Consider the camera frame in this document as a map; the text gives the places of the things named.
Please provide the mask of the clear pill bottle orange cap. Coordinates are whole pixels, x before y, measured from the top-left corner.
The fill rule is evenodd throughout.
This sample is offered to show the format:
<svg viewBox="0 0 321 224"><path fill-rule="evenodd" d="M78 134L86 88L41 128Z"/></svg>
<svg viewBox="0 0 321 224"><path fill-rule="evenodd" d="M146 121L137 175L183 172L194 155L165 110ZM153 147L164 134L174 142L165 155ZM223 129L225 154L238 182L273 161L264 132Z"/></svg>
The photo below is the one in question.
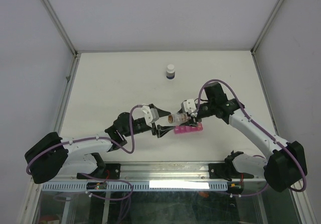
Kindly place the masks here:
<svg viewBox="0 0 321 224"><path fill-rule="evenodd" d="M168 116L168 122L175 125L183 124L183 113L170 114Z"/></svg>

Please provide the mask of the pink pill organizer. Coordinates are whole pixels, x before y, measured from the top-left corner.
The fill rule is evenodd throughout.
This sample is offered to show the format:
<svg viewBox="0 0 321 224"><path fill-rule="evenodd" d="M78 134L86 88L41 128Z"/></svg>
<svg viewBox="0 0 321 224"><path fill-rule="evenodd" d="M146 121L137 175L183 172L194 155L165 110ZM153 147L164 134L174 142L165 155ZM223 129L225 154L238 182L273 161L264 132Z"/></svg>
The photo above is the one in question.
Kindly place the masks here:
<svg viewBox="0 0 321 224"><path fill-rule="evenodd" d="M193 133L193 132L201 132L203 130L203 125L199 123L196 127L192 126L176 126L174 128L174 134L186 134L186 133Z"/></svg>

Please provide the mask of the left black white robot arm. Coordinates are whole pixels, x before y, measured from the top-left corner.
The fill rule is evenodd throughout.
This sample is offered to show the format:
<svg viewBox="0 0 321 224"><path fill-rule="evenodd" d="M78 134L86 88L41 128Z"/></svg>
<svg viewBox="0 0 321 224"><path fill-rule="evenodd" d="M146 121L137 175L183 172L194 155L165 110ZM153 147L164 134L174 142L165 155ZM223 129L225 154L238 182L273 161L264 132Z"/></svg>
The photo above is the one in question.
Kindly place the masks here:
<svg viewBox="0 0 321 224"><path fill-rule="evenodd" d="M135 151L135 141L131 149L126 149L127 138L144 132L151 132L157 138L162 137L167 129L159 126L159 119L170 115L169 111L153 104L136 105L143 117L134 119L133 112L118 115L113 124L102 132L82 138L62 138L57 132L50 132L33 145L26 153L26 172L36 184L51 181L57 176L73 176L85 179L87 176L103 176L106 165L100 153L122 150L128 154Z"/></svg>

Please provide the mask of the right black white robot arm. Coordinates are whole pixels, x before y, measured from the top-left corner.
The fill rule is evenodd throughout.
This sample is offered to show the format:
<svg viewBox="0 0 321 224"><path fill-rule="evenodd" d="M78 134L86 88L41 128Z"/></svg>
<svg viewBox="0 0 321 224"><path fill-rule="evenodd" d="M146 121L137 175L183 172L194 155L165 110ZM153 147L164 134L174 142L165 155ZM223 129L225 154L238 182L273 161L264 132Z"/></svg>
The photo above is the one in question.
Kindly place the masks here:
<svg viewBox="0 0 321 224"><path fill-rule="evenodd" d="M307 187L307 166L303 146L289 142L260 125L249 114L234 91L228 99L222 86L226 83L211 79L199 91L205 93L207 100L187 99L182 102L182 112L195 122L215 116L234 127L249 139L263 154L263 158L249 156L244 152L232 152L225 159L224 171L229 177L247 173L264 178L267 184L277 192L290 189L304 192Z"/></svg>

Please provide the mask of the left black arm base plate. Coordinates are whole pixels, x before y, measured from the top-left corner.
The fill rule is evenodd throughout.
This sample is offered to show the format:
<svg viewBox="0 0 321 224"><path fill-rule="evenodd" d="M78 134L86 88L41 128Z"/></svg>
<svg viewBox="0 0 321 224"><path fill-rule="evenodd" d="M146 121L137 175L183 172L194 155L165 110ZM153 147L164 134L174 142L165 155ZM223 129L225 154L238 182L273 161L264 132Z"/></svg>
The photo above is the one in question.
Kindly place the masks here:
<svg viewBox="0 0 321 224"><path fill-rule="evenodd" d="M105 163L102 162L91 172L77 173L77 179L89 179L84 176L84 173L93 177L94 179L114 179L118 180L121 173L120 163Z"/></svg>

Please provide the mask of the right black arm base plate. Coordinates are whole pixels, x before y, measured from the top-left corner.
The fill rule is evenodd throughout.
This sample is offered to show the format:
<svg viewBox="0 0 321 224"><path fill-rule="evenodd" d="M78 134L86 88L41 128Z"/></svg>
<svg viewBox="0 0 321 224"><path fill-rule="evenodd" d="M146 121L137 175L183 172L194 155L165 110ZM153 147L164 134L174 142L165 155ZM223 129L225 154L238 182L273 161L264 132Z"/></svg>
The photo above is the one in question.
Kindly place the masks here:
<svg viewBox="0 0 321 224"><path fill-rule="evenodd" d="M208 164L210 179L241 179L241 173L237 172L233 165L227 163L209 163Z"/></svg>

